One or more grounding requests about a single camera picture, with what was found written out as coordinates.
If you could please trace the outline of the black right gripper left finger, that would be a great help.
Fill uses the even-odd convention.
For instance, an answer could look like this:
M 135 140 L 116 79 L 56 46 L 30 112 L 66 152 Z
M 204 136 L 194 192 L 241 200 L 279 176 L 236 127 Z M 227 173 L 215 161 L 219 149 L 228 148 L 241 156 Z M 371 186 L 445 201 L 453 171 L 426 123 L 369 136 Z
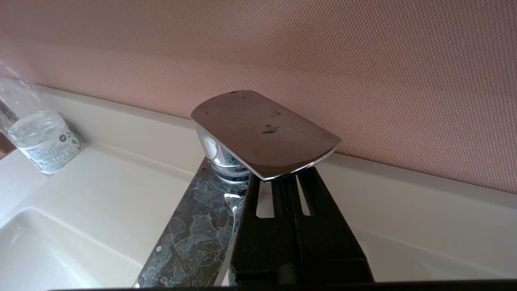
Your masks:
M 256 215 L 260 179 L 251 177 L 231 256 L 230 283 L 278 283 L 279 270 L 297 257 L 291 198 L 298 196 L 294 175 L 271 183 L 272 218 Z

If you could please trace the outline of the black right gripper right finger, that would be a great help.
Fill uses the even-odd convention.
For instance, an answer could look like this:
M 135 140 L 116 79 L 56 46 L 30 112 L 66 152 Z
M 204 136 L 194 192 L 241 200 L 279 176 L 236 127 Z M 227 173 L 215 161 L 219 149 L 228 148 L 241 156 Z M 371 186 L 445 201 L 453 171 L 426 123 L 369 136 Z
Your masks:
M 296 278 L 303 283 L 372 283 L 367 256 L 316 168 L 299 172 L 309 215 L 299 193 L 290 200 L 296 239 Z

